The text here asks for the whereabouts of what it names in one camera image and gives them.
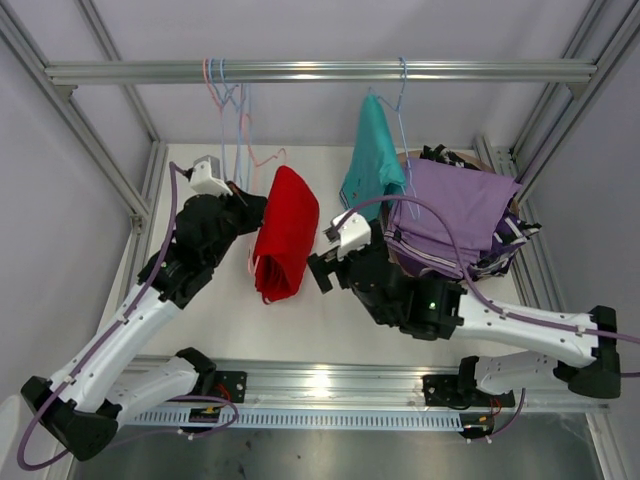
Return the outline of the teal trousers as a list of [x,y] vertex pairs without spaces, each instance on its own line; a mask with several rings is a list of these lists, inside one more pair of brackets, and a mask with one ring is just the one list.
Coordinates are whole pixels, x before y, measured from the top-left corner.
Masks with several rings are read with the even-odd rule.
[[349,169],[340,188],[345,209],[373,198],[402,193],[406,176],[401,167],[382,105],[368,94],[359,114]]

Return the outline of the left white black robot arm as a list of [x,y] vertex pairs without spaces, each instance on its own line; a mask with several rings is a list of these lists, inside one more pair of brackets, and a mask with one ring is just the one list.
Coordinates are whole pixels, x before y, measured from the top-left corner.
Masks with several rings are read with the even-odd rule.
[[209,398],[217,367],[193,347],[138,383],[118,380],[141,348],[212,280],[233,242],[262,226],[266,206],[266,197],[236,185],[220,196],[198,194],[182,207],[173,205],[161,249],[111,320],[62,369],[23,385],[21,396],[34,414],[27,429],[43,426],[66,453],[87,461],[137,415],[177,398]]

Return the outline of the black white patterned trousers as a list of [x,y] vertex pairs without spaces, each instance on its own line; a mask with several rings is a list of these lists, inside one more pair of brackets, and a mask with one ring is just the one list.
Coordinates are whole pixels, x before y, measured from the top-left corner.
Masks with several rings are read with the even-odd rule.
[[[446,164],[457,168],[465,168],[470,170],[483,171],[490,174],[496,174],[496,171],[486,163],[477,159],[472,155],[468,155],[462,152],[457,152],[449,149],[448,147],[440,144],[435,148],[431,148],[424,145],[419,151],[420,159],[428,159],[437,163]],[[526,222],[520,217],[520,210],[515,198],[512,198],[508,203],[508,210],[521,220],[525,226],[522,230],[537,229],[540,230],[542,226],[537,222]]]

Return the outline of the salmon pink wire hanger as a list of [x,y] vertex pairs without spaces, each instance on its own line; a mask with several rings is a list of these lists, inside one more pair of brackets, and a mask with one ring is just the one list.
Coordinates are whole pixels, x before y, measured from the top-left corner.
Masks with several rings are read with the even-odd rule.
[[[253,119],[249,113],[244,113],[240,116],[240,120],[241,120],[241,133],[242,133],[244,143],[247,148],[248,157],[250,160],[250,166],[248,167],[248,177],[250,179],[250,190],[254,190],[257,186],[257,181],[259,179],[258,170],[273,160],[281,160],[283,164],[286,164],[288,161],[288,154],[285,148],[280,148],[275,154],[263,160],[259,160],[254,153],[253,144],[252,144]],[[248,269],[248,273],[252,277],[255,277],[257,266],[260,260],[260,258],[254,259],[253,257],[256,241],[257,241],[257,238],[254,238],[252,240],[248,250],[247,269]]]

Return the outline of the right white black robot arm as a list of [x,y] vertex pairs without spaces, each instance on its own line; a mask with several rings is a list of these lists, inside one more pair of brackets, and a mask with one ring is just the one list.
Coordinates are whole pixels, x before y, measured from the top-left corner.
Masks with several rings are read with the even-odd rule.
[[312,254],[307,264],[321,292],[336,279],[378,325],[418,340],[473,339],[518,348],[516,354],[461,360],[455,391],[467,404],[543,386],[599,400],[621,395],[616,312],[610,307],[549,312],[486,299],[455,282],[409,277],[390,261],[381,240],[344,256],[337,249]]

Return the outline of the light blue wire hanger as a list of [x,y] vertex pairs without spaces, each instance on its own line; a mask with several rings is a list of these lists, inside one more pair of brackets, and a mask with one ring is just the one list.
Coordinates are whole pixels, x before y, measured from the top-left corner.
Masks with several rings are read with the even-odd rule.
[[[224,58],[206,58],[204,60],[204,76],[209,88],[212,100],[218,109],[221,131],[222,149],[222,171],[225,180],[233,180],[236,183],[243,183],[242,174],[242,129],[243,114],[245,112],[245,85],[241,83],[231,83],[226,74],[226,60]],[[225,112],[231,108],[236,116],[236,151],[233,163],[233,170],[227,169],[226,162],[226,134],[225,134]]]

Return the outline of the red trousers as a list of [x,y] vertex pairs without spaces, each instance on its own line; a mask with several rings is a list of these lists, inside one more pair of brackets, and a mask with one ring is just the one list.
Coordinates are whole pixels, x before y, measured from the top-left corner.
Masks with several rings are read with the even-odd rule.
[[298,293],[319,213],[319,202],[304,179],[288,166],[279,167],[252,254],[255,288],[264,303]]

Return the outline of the pale blue wire hanger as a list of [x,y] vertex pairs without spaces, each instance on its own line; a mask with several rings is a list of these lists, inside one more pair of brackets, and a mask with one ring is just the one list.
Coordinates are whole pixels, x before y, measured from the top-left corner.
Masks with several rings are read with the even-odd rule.
[[402,85],[401,85],[396,103],[392,104],[389,100],[387,100],[383,95],[380,95],[371,86],[368,87],[368,93],[371,95],[374,95],[379,101],[384,103],[389,109],[391,109],[396,114],[397,123],[398,123],[400,134],[401,134],[402,147],[405,154],[405,166],[407,170],[406,187],[403,187],[402,191],[403,191],[403,194],[406,194],[407,190],[410,189],[413,194],[416,194],[416,190],[413,183],[413,170],[411,166],[411,161],[409,160],[408,142],[406,138],[404,122],[402,117],[403,97],[404,97],[405,89],[408,83],[408,64],[407,64],[406,58],[403,56],[400,56],[398,58],[398,61],[401,68],[400,79],[401,79]]

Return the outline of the purple camouflage trousers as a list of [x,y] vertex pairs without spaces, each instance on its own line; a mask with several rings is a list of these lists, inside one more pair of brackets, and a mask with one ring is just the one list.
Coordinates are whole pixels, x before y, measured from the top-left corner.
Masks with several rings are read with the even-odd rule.
[[[522,230],[525,224],[506,210],[498,222],[488,250],[473,254],[461,248],[463,264],[473,280],[486,277],[504,276],[514,259],[515,253],[526,245],[541,230]],[[385,233],[389,249],[396,262],[412,277],[441,277],[459,281],[463,279],[461,267],[451,245],[426,240],[410,239],[408,232],[395,229]]]

